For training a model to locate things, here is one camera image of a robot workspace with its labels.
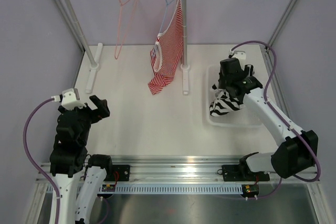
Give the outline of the black white striped tank top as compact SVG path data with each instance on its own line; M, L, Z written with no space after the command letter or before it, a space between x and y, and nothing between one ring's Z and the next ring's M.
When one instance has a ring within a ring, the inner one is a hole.
M238 101L237 98L232 98L226 90L215 89L215 98L209 105L209 115L220 117L242 110L245 106Z

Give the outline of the pink wire hanger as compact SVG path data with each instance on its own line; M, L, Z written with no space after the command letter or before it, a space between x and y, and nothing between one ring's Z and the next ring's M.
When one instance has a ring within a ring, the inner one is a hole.
M120 8L119 8L119 17L118 17L117 42L116 42L115 49L114 49L114 59L115 60L119 59L123 44L124 44L124 42L127 38L127 35L130 31L133 19L135 17L135 12L136 12L136 9L137 9L137 6L138 6L138 1L139 0L126 0L126 1L118 0ZM132 12L131 12L127 27L125 29L125 32L123 34L123 37L121 37L123 9L124 9L125 5L127 5L130 2L132 3Z

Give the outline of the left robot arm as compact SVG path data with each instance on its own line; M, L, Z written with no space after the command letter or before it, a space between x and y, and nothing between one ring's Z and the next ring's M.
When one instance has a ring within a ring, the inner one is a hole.
M92 124L110 116L106 100L92 95L96 108L86 103L59 107L54 149L50 155L55 223L89 223L103 181L113 176L111 157L94 154L87 159L86 149Z

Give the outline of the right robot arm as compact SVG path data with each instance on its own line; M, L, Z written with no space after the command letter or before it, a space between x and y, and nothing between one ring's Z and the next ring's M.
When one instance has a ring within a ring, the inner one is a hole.
M316 166L318 180L321 167L317 160L318 136L313 130L304 131L289 119L268 97L267 90L250 76L250 68L240 66L239 59L220 62L219 87L228 94L228 102L237 102L253 111L270 132L278 148L274 153L252 153L239 161L238 173L244 180L258 172L275 172L281 178L297 176Z

